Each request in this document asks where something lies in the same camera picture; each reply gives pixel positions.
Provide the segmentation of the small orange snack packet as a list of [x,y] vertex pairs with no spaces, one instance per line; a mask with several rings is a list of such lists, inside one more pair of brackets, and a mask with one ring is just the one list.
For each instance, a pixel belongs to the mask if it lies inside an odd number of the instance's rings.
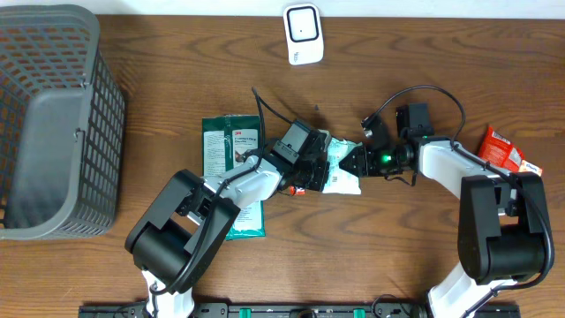
[[518,171],[519,172],[533,172],[533,173],[539,175],[540,177],[542,176],[542,173],[543,173],[542,168],[540,168],[539,166],[537,166],[533,163],[530,163],[526,160],[521,161],[521,164],[518,168]]

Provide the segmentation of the teal wet wipes packet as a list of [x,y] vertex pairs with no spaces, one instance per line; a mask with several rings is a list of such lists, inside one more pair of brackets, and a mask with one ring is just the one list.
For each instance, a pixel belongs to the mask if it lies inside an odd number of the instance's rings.
[[322,189],[324,194],[361,194],[359,177],[354,176],[339,167],[340,161],[357,146],[358,144],[349,140],[338,140],[337,138],[332,138],[328,146],[327,161],[329,163],[329,169],[328,180]]

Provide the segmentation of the large red snack bag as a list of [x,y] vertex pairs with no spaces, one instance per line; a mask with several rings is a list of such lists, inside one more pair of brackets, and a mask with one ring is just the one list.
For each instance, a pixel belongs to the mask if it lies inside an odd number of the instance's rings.
[[518,172],[524,159],[524,153],[510,140],[488,126],[478,151],[478,157],[494,166]]

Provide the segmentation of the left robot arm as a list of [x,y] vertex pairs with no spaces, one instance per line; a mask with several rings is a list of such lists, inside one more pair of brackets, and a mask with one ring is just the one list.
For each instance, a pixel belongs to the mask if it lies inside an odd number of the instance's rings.
[[289,186],[319,191],[328,177],[327,151],[294,154],[289,163],[271,149],[244,155],[221,175],[177,172],[124,243],[147,283],[147,317],[188,317],[192,288],[218,253],[240,212]]

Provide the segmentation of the slim red stick packet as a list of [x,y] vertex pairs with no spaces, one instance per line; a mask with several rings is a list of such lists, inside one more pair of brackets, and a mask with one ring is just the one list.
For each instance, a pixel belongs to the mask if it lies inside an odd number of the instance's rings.
[[291,196],[301,196],[305,195],[305,189],[303,187],[299,187],[296,185],[290,186],[290,195]]

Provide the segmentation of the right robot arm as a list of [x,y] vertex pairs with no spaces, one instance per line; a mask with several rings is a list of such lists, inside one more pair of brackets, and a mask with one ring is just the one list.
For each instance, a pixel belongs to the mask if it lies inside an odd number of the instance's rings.
[[554,263],[541,177],[493,167],[447,137],[409,138],[393,148],[358,146],[339,163],[356,177],[430,178],[459,200],[459,262],[410,317],[472,317],[502,291],[540,284]]

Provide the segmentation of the green white packet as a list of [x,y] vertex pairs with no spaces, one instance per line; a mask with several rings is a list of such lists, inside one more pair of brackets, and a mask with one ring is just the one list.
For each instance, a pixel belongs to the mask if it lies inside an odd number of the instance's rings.
[[[245,162],[243,154],[258,147],[260,118],[252,115],[205,117],[202,119],[202,159],[205,177],[223,174]],[[227,240],[266,236],[263,203],[242,208]]]

